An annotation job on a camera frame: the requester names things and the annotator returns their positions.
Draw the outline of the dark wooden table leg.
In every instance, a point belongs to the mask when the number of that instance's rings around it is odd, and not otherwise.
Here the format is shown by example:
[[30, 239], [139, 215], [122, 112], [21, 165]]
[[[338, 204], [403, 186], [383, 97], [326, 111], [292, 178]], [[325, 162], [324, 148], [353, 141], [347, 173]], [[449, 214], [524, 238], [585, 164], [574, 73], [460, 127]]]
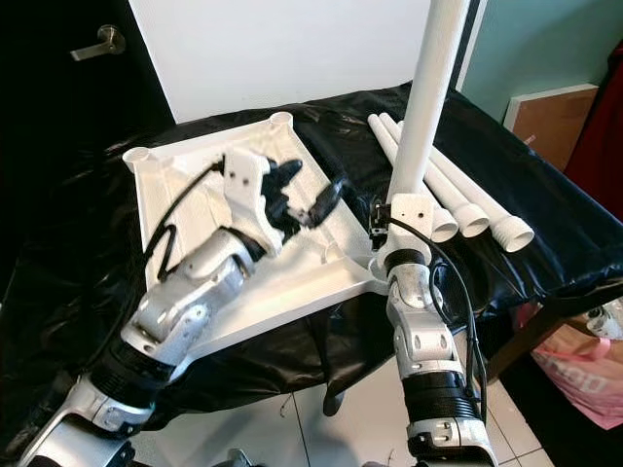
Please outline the dark wooden table leg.
[[592, 292], [578, 297], [544, 300], [544, 307], [539, 308], [491, 357], [487, 364], [487, 385], [498, 382], [508, 366], [515, 364], [522, 356], [530, 354], [571, 317], [587, 314], [591, 308], [605, 305], [610, 300], [620, 297], [623, 297], [623, 280], [598, 286]]

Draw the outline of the black plastic sheet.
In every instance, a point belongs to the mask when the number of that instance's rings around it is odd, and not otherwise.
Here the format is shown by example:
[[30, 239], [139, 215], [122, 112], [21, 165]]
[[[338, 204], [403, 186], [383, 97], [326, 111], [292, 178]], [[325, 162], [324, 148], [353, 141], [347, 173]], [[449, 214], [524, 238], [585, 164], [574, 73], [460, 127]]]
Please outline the black plastic sheet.
[[[317, 163], [330, 177], [348, 179], [347, 209], [357, 221], [365, 221], [390, 178], [390, 165], [364, 119], [369, 113], [399, 115], [408, 94], [408, 85], [401, 85], [286, 107]], [[32, 219], [25, 243], [3, 248], [4, 255], [14, 255], [15, 272], [3, 306], [1, 467], [17, 467], [21, 451], [65, 396], [66, 375], [89, 364], [113, 321], [142, 297], [136, 191], [122, 152], [268, 115], [267, 108], [226, 113], [160, 133], [130, 134], [105, 150], [66, 157], [51, 187], [51, 199], [67, 201], [66, 217]], [[456, 239], [446, 248], [479, 311], [487, 352], [498, 350], [510, 333], [513, 306], [623, 297], [623, 221], [461, 93], [446, 99], [435, 143], [535, 231], [533, 244], [513, 254], [485, 236]], [[391, 359], [391, 331], [384, 300], [375, 294], [266, 331], [193, 364], [162, 393], [155, 424], [318, 385], [342, 395]]]

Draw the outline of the dark red object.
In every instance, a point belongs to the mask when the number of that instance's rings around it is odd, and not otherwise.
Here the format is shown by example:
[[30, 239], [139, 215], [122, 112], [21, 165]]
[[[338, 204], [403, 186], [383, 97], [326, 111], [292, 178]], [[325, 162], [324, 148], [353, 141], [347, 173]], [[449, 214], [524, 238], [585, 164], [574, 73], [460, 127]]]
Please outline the dark red object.
[[605, 78], [565, 175], [623, 221], [623, 39], [606, 59]]

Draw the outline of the black door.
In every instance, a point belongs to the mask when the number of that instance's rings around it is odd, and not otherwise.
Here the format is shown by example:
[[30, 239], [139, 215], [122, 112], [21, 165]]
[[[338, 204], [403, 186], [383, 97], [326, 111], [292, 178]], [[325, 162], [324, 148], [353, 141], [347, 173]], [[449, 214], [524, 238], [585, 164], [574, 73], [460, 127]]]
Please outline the black door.
[[[119, 27], [128, 48], [74, 61], [68, 53], [97, 44], [101, 25]], [[1, 0], [0, 65], [1, 277], [10, 292], [70, 164], [173, 117], [130, 0]]]

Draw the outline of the grey robot left leg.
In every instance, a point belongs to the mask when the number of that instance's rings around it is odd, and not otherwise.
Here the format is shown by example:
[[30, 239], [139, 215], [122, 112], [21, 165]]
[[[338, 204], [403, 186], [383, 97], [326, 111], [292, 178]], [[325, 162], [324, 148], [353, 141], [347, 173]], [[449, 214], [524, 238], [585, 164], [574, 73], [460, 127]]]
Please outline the grey robot left leg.
[[226, 461], [215, 467], [257, 467], [243, 449], [228, 449]]

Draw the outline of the pink paper bag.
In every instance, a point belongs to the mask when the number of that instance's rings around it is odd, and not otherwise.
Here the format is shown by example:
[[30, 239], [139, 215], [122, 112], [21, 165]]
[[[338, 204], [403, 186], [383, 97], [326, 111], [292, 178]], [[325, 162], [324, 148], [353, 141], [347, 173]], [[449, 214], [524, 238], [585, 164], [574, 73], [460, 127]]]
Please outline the pink paper bag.
[[605, 430], [623, 424], [623, 340], [589, 334], [586, 316], [567, 320], [533, 359], [570, 403]]

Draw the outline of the black rubber floor mat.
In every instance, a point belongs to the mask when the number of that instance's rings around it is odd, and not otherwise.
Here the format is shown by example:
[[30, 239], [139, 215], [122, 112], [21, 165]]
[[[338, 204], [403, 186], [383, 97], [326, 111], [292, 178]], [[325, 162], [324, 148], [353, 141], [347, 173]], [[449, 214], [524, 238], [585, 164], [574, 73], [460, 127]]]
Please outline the black rubber floor mat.
[[532, 357], [512, 362], [501, 383], [556, 467], [623, 467], [623, 424], [598, 426]]

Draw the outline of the brown board with white frame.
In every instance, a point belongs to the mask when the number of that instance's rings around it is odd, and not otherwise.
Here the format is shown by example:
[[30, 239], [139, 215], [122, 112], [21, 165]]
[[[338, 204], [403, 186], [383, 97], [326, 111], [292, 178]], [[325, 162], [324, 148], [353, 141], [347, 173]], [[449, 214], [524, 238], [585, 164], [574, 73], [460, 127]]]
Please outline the brown board with white frame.
[[598, 86], [582, 84], [513, 96], [503, 125], [530, 150], [564, 172], [596, 101]]

